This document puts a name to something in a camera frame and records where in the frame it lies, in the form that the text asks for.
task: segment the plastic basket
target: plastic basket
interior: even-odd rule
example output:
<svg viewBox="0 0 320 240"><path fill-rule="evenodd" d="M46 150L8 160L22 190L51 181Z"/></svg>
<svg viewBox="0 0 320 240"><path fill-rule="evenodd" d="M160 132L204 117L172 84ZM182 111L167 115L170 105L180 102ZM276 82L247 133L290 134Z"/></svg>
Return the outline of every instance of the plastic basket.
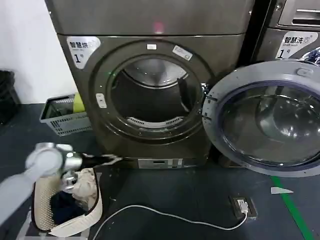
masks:
<svg viewBox="0 0 320 240"><path fill-rule="evenodd" d="M39 232L67 238L90 228L100 220L103 204L97 174L94 169L93 172L97 190L97 198L93 207L85 214L60 225L54 223L50 206L51 197L61 190L60 176L49 176L36 181L32 194L31 219Z"/></svg>
<svg viewBox="0 0 320 240"><path fill-rule="evenodd" d="M74 98L74 94L49 98L40 122L47 124L59 136L92 130L86 112L73 113Z"/></svg>

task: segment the dark gray floor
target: dark gray floor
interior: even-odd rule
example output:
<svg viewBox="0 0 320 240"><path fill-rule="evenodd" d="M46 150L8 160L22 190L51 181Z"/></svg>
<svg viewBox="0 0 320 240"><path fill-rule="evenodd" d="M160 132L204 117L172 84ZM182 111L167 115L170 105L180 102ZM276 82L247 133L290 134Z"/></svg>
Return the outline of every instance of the dark gray floor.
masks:
<svg viewBox="0 0 320 240"><path fill-rule="evenodd" d="M0 128L0 181L24 170L26 156L38 142L71 144L79 152L99 154L92 132L58 137L38 121L41 104L24 105L19 114ZM271 195L269 176L246 169L227 169L209 162L200 168L174 170L129 170L101 167L100 187L103 217L129 204L142 204L182 217L231 227L237 224L229 196L251 197L257 212L232 231L191 225L143 209L128 209L110 220L98 240L303 240L280 195ZM319 239L319 176L281 179L291 189L293 202L315 239ZM1 228L0 240L14 240L26 220L28 200ZM99 224L91 228L92 238Z"/></svg>

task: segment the label sticker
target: label sticker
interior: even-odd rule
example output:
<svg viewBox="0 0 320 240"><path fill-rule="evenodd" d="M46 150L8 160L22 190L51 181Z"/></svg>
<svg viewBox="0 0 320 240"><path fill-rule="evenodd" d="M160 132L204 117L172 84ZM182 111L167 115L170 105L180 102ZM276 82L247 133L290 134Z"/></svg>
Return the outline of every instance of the label sticker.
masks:
<svg viewBox="0 0 320 240"><path fill-rule="evenodd" d="M276 59L288 59L293 54L312 44L318 38L318 33L309 31L289 31L281 42L276 53Z"/></svg>
<svg viewBox="0 0 320 240"><path fill-rule="evenodd" d="M101 44L96 36L68 36L66 41L78 69L85 68L88 59Z"/></svg>
<svg viewBox="0 0 320 240"><path fill-rule="evenodd" d="M191 52L188 52L187 50L184 50L182 47L179 47L177 45L174 46L172 52L187 61L190 61L190 59L192 58Z"/></svg>
<svg viewBox="0 0 320 240"><path fill-rule="evenodd" d="M103 93L96 93L95 98L96 98L96 102L98 103L99 108L101 108L101 109L107 108L105 95Z"/></svg>
<svg viewBox="0 0 320 240"><path fill-rule="evenodd" d="M157 44L147 44L146 49L148 50L157 50Z"/></svg>
<svg viewBox="0 0 320 240"><path fill-rule="evenodd" d="M175 169L182 168L182 158L138 158L140 169Z"/></svg>

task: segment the open door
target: open door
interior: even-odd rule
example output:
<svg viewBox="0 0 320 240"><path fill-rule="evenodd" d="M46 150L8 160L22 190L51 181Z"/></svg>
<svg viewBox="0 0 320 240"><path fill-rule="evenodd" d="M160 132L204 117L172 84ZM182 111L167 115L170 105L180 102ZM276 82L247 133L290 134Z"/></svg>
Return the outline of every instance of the open door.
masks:
<svg viewBox="0 0 320 240"><path fill-rule="evenodd" d="M204 129L230 160L280 177L320 174L320 67L296 60L237 69L208 93Z"/></svg>

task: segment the dryer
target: dryer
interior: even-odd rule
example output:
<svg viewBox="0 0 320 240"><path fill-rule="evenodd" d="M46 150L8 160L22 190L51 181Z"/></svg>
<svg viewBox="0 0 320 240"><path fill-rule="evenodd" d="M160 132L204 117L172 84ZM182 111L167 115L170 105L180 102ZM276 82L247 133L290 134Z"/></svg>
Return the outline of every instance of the dryer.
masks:
<svg viewBox="0 0 320 240"><path fill-rule="evenodd" d="M47 0L98 143L139 168L206 162L202 106L237 63L254 0Z"/></svg>

